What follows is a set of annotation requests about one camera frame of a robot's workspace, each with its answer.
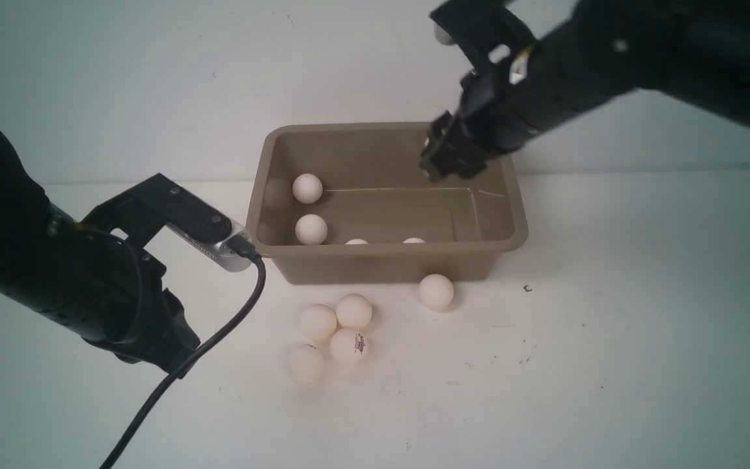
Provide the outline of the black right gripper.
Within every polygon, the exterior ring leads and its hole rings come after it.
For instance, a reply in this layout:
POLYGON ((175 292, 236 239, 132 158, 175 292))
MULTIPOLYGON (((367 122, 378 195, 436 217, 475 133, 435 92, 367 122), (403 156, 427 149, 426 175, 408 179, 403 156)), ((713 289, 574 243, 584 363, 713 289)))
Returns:
POLYGON ((431 182, 471 179, 471 163, 510 154, 540 133, 513 104, 517 86, 529 76, 528 59, 477 59, 470 65, 460 80, 456 111, 438 116, 426 132, 419 166, 431 182))

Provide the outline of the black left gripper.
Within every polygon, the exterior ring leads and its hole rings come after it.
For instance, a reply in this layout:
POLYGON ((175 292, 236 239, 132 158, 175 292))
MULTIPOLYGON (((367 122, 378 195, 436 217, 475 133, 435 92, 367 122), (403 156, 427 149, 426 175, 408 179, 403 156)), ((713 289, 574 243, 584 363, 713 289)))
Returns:
POLYGON ((163 286, 164 264, 145 250, 101 241, 83 292, 81 336, 124 362, 146 362, 184 376, 178 366, 200 345, 184 306, 163 286))

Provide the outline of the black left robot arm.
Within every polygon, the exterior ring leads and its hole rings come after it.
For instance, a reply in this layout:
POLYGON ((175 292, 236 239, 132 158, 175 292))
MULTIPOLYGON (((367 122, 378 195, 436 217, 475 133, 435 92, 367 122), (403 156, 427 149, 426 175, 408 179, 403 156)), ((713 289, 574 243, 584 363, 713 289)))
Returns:
POLYGON ((145 248, 164 226, 128 192, 75 220, 0 132, 0 293, 124 362, 173 372, 201 342, 145 248))

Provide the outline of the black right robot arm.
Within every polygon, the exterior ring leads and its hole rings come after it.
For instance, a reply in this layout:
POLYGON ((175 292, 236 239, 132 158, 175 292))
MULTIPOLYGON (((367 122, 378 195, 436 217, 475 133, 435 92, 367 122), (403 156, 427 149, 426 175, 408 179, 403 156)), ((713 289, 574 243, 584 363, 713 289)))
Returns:
POLYGON ((458 105, 431 122, 419 166, 476 178, 616 97, 655 90, 750 128, 750 1, 578 1, 536 38, 507 1, 430 13, 471 63, 458 105))

